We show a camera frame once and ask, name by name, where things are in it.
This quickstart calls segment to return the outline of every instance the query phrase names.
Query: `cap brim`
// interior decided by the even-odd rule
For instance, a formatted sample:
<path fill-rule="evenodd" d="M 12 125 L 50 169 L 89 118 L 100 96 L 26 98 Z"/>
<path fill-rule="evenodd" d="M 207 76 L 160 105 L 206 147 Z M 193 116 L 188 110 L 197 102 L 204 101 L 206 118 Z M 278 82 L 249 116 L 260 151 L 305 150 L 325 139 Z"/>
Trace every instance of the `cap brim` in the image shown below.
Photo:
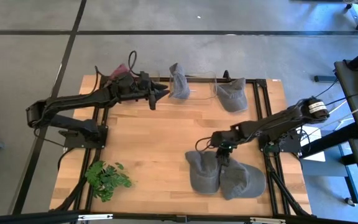
<path fill-rule="evenodd" d="M 248 102 L 246 95 L 235 99 L 227 99 L 218 95 L 219 101 L 221 102 L 223 108 L 228 112 L 238 112 L 248 109 Z"/>
<path fill-rule="evenodd" d="M 219 189 L 219 173 L 214 177 L 202 177 L 190 167 L 190 184 L 200 194 L 215 194 Z"/>
<path fill-rule="evenodd" d="M 243 165 L 249 173 L 249 180 L 248 180 L 249 186 L 247 187 L 247 190 L 238 197 L 255 198 L 261 196 L 266 189 L 265 174 L 256 167 L 243 163 L 241 165 Z"/>

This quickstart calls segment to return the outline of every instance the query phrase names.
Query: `table leg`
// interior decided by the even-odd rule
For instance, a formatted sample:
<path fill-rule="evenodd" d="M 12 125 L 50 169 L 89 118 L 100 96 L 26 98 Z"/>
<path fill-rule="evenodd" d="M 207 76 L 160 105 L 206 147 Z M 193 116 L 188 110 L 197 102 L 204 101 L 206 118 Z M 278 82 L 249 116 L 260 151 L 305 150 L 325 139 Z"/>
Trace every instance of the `table leg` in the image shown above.
<path fill-rule="evenodd" d="M 358 127 L 356 123 L 352 123 L 337 131 L 334 131 L 331 134 L 323 136 L 321 139 L 302 146 L 302 156 L 300 156 L 300 159 L 322 152 L 325 149 L 337 146 L 340 143 L 344 143 L 349 139 L 355 138 L 358 138 Z"/>

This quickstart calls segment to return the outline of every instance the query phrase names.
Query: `gray hat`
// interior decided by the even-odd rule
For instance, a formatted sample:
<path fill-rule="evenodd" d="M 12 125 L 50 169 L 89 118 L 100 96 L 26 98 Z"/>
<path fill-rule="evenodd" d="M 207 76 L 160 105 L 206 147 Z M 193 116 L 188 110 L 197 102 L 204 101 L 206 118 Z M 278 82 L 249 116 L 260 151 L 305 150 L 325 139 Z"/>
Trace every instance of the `gray hat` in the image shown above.
<path fill-rule="evenodd" d="M 266 188 L 262 171 L 247 164 L 240 164 L 232 158 L 228 166 L 222 166 L 220 178 L 223 197 L 226 200 L 258 197 Z"/>
<path fill-rule="evenodd" d="M 228 112 L 237 112 L 248 108 L 246 94 L 246 79 L 239 78 L 230 83 L 217 85 L 216 94 L 223 108 Z"/>
<path fill-rule="evenodd" d="M 187 99 L 190 96 L 189 84 L 185 76 L 185 69 L 178 63 L 173 64 L 169 67 L 169 71 L 173 76 L 173 91 L 169 97 L 175 97 L 178 99 Z"/>
<path fill-rule="evenodd" d="M 185 154 L 190 164 L 191 187 L 200 194 L 214 194 L 219 189 L 219 170 L 216 153 L 190 151 Z"/>

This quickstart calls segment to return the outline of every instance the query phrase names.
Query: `metal frame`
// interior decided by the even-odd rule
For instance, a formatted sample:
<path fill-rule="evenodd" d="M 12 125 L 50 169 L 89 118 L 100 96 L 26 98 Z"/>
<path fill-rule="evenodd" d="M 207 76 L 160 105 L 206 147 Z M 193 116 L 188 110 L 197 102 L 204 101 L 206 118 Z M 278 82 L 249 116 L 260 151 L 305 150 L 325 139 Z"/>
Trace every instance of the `metal frame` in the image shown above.
<path fill-rule="evenodd" d="M 87 0 L 81 0 L 76 19 L 71 30 L 0 30 L 0 35 L 69 35 L 66 49 L 63 54 L 63 58 L 58 70 L 55 83 L 52 88 L 50 97 L 56 98 L 60 90 L 62 80 L 67 68 L 68 60 L 70 58 L 71 50 L 77 35 L 269 35 L 269 36 L 322 36 L 322 35 L 351 35 L 358 36 L 358 31 L 253 31 L 253 30 L 78 30 L 82 15 L 85 10 Z M 169 78 L 161 78 L 162 82 L 169 81 Z M 225 79 L 218 79 L 218 82 L 226 82 Z M 259 92 L 255 91 L 255 86 L 260 85 L 258 82 L 261 80 L 248 80 L 248 83 L 253 84 L 255 99 L 257 103 L 257 114 L 258 118 L 262 118 L 262 109 L 260 107 Z M 271 114 L 269 96 L 267 94 L 267 88 L 263 87 L 265 106 L 267 110 L 267 115 Z M 95 109 L 93 113 L 93 118 L 98 118 L 99 109 Z M 108 108 L 104 109 L 102 124 L 106 123 L 108 114 Z M 39 132 L 40 138 L 35 138 L 32 148 L 30 150 L 27 162 L 24 167 L 22 177 L 19 181 L 19 185 L 16 190 L 15 197 L 12 199 L 11 213 L 13 215 L 21 214 L 22 208 L 25 203 L 25 198 L 27 196 L 32 177 L 37 166 L 37 162 L 40 156 L 42 145 L 45 137 L 47 128 L 42 128 Z M 87 166 L 89 165 L 91 149 L 85 149 L 85 156 L 83 160 L 83 167 L 81 168 L 81 176 L 85 173 Z M 95 157 L 99 159 L 101 149 L 96 149 Z M 276 166 L 277 172 L 280 177 L 282 177 L 282 168 L 280 158 L 277 157 Z M 269 192 L 271 195 L 270 202 L 272 204 L 273 214 L 278 214 L 277 212 L 277 201 L 275 199 L 274 188 L 272 178 L 268 178 L 269 182 Z M 86 200 L 86 207 L 90 208 L 91 206 L 91 191 L 89 189 L 88 196 Z M 81 200 L 81 194 L 76 198 L 74 202 L 74 208 L 78 208 Z M 288 203 L 283 200 L 285 213 L 288 213 Z M 155 215 L 150 214 L 149 216 L 143 216 L 139 214 L 114 214 L 115 218 L 131 218 L 131 219 L 159 219 L 159 220 L 176 220 L 183 221 L 192 220 L 192 221 L 251 221 L 250 217 L 221 217 L 221 216 L 194 216 L 189 215 L 187 217 L 181 217 L 176 215 Z"/>

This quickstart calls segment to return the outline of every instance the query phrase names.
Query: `concrete floor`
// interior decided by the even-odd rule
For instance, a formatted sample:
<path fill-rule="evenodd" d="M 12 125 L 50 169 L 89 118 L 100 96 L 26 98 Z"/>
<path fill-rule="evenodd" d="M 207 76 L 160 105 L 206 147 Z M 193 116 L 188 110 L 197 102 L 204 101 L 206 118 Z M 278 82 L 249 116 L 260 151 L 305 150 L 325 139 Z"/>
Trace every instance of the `concrete floor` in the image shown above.
<path fill-rule="evenodd" d="M 71 29 L 79 5 L 79 0 L 0 0 L 0 29 Z M 344 6 L 288 0 L 94 0 L 86 5 L 80 29 L 353 30 L 356 24 Z M 24 109 L 50 94 L 67 40 L 67 36 L 0 36 L 0 138 L 6 145 L 0 150 L 0 215 L 8 213 L 34 140 Z M 313 82 L 312 77 L 332 75 L 335 61 L 355 57 L 358 37 L 78 36 L 60 95 L 77 94 L 82 76 L 94 73 L 94 65 L 107 74 L 126 63 L 131 50 L 138 52 L 134 70 L 158 71 L 161 76 L 180 62 L 189 72 L 214 71 L 221 76 L 227 69 L 235 78 L 281 79 L 291 105 L 329 86 Z M 335 85 L 321 98 L 329 102 L 342 96 L 341 87 Z M 343 106 L 329 122 L 348 112 Z M 47 137 L 63 141 L 55 129 Z M 24 212 L 48 209 L 61 153 L 60 148 L 44 144 Z M 358 222 L 358 207 L 333 200 L 348 197 L 344 181 L 306 177 L 306 184 L 315 215 Z"/>

